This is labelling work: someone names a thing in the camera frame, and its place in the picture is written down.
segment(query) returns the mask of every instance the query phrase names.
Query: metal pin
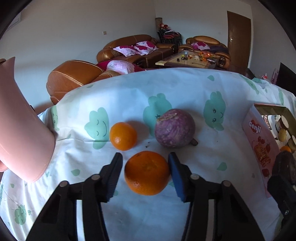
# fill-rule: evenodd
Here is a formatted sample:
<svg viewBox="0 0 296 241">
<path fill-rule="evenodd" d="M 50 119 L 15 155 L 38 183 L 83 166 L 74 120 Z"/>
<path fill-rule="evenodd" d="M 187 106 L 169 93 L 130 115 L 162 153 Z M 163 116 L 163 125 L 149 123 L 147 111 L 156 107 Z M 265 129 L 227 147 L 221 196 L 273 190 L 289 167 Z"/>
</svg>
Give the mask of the metal pin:
<svg viewBox="0 0 296 241">
<path fill-rule="evenodd" d="M 193 174 L 191 174 L 190 175 L 190 178 L 192 179 L 192 180 L 197 180 L 197 179 L 199 179 L 199 175 L 198 174 L 195 174 L 195 173 L 193 173 Z"/>
<path fill-rule="evenodd" d="M 101 178 L 101 176 L 99 174 L 94 174 L 91 176 L 91 179 L 96 181 L 96 180 L 99 180 Z"/>
<path fill-rule="evenodd" d="M 231 182 L 230 181 L 224 181 L 223 185 L 229 188 L 231 186 Z"/>
<path fill-rule="evenodd" d="M 67 181 L 62 181 L 62 182 L 60 182 L 60 184 L 59 184 L 59 186 L 60 187 L 65 187 L 65 186 L 67 186 L 68 185 L 68 182 Z"/>
</svg>

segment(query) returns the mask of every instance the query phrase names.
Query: box with food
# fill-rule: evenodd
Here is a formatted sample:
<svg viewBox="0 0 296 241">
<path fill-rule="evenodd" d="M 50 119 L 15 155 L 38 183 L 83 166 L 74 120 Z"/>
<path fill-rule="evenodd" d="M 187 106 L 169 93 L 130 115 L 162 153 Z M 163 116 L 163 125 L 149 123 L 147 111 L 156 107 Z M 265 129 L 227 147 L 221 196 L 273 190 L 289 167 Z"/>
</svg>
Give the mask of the box with food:
<svg viewBox="0 0 296 241">
<path fill-rule="evenodd" d="M 270 104 L 253 104 L 242 128 L 252 146 L 261 170 L 266 196 L 276 156 L 280 151 L 296 155 L 296 119 L 288 108 Z"/>
</svg>

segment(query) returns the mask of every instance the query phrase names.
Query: orange fruit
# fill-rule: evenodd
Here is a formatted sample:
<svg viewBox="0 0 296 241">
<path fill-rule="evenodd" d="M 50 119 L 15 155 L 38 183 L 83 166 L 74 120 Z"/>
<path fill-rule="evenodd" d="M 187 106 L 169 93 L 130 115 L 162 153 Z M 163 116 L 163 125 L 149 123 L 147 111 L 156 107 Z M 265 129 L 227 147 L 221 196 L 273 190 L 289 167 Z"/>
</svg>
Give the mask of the orange fruit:
<svg viewBox="0 0 296 241">
<path fill-rule="evenodd" d="M 129 150 L 137 142 L 137 131 L 126 122 L 118 122 L 110 129 L 110 141 L 118 150 Z"/>
<path fill-rule="evenodd" d="M 280 149 L 280 151 L 288 151 L 288 152 L 291 152 L 292 153 L 292 151 L 291 151 L 291 148 L 290 147 L 288 147 L 288 146 L 283 146 L 283 147 L 281 147 L 281 149 Z"/>
<path fill-rule="evenodd" d="M 124 177 L 132 191 L 151 196 L 160 193 L 166 187 L 170 170 L 160 154 L 141 151 L 127 161 Z"/>
</svg>

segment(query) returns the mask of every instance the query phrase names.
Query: cardboard box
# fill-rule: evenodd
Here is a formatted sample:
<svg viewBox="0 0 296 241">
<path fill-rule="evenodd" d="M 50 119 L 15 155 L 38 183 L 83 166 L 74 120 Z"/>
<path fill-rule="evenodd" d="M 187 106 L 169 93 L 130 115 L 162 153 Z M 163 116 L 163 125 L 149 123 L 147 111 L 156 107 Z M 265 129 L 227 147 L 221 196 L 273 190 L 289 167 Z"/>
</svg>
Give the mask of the cardboard box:
<svg viewBox="0 0 296 241">
<path fill-rule="evenodd" d="M 284 142 L 278 140 L 279 127 L 278 125 L 277 128 L 275 126 L 281 116 L 284 116 L 289 124 Z M 265 193 L 269 198 L 271 195 L 267 191 L 267 182 L 272 174 L 275 158 L 280 153 L 280 148 L 284 145 L 291 146 L 292 139 L 289 144 L 288 140 L 292 136 L 296 137 L 296 119 L 284 106 L 253 104 L 242 123 L 242 128 L 255 153 L 261 170 Z"/>
</svg>

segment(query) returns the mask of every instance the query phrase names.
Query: wall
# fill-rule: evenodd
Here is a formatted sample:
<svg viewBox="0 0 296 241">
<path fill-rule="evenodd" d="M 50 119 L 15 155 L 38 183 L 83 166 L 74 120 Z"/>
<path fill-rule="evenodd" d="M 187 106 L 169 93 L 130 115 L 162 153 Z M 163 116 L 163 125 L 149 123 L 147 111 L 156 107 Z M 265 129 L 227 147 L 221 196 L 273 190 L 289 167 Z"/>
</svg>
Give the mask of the wall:
<svg viewBox="0 0 296 241">
<path fill-rule="evenodd" d="M 55 67 L 69 59 L 97 63 L 108 42 L 134 34 L 156 37 L 152 0 L 33 0 L 0 40 L 0 56 L 16 56 L 16 82 L 36 108 L 50 101 L 45 85 Z"/>
<path fill-rule="evenodd" d="M 253 25 L 251 6 L 238 0 L 154 0 L 154 3 L 156 17 L 180 32 L 184 43 L 189 37 L 206 35 L 227 45 L 227 11 L 250 18 Z"/>
<path fill-rule="evenodd" d="M 258 77 L 282 62 L 296 73 L 296 50 L 276 18 L 257 0 L 243 0 L 251 5 L 254 25 L 253 55 L 250 70 Z"/>
</svg>

